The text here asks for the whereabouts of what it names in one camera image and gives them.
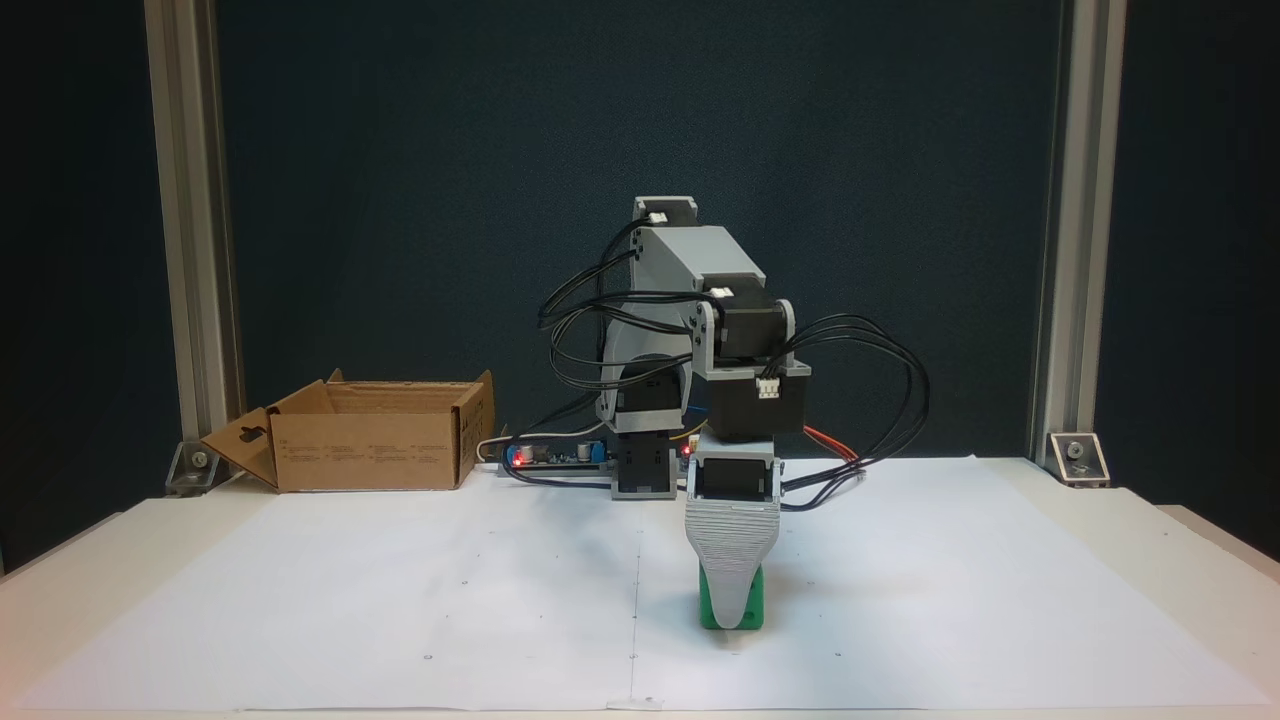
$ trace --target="white connector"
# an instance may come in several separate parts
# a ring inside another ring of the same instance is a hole
[[[778,378],[755,378],[755,391],[760,400],[773,400],[778,396],[780,383]]]

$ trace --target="robotic arm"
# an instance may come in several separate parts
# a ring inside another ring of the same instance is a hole
[[[676,496],[678,457],[668,439],[682,427],[692,375],[708,383],[707,429],[689,462],[685,533],[701,562],[716,624],[737,628],[760,562],[778,537],[781,462],[773,436],[804,429],[810,368],[790,354],[791,304],[773,297],[764,273],[717,225],[698,224],[691,197],[637,197],[631,292],[689,293],[686,302],[632,302],[632,315],[687,328],[655,333],[611,322],[596,414],[617,436],[616,500]],[[675,365],[673,359],[687,357]]]

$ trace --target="metal corner bracket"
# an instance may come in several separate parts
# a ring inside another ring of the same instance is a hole
[[[1102,455],[1102,443],[1094,433],[1051,433],[1047,454],[1050,471],[1064,486],[1073,488],[1108,488],[1111,471]]]
[[[183,441],[173,454],[169,477],[164,482],[166,497],[205,495],[232,475],[230,462],[200,442]]]

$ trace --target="black wall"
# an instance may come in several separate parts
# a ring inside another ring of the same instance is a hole
[[[1129,3],[1097,429],[1121,484],[1280,557],[1266,8]]]
[[[220,4],[251,404],[349,378],[570,397],[539,301],[692,195],[804,319],[865,313],[934,379],[919,454],[1021,455],[1061,6]],[[810,421],[855,446],[901,392],[814,350]]]
[[[18,124],[0,261],[10,570],[160,495],[182,436],[142,3],[15,10],[31,15],[10,29],[40,54],[5,63]]]

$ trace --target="box flap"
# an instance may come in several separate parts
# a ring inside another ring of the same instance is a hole
[[[246,473],[276,487],[275,464],[271,461],[271,436],[266,410],[246,413],[234,423],[209,433],[204,443],[214,452],[244,469]]]
[[[485,370],[453,405],[453,469],[457,483],[475,468],[475,448],[493,437],[497,411],[493,397],[493,373]]]
[[[268,415],[275,415],[276,413],[289,415],[333,415],[333,402],[329,401],[329,392],[325,388],[324,380],[316,380],[266,409]]]

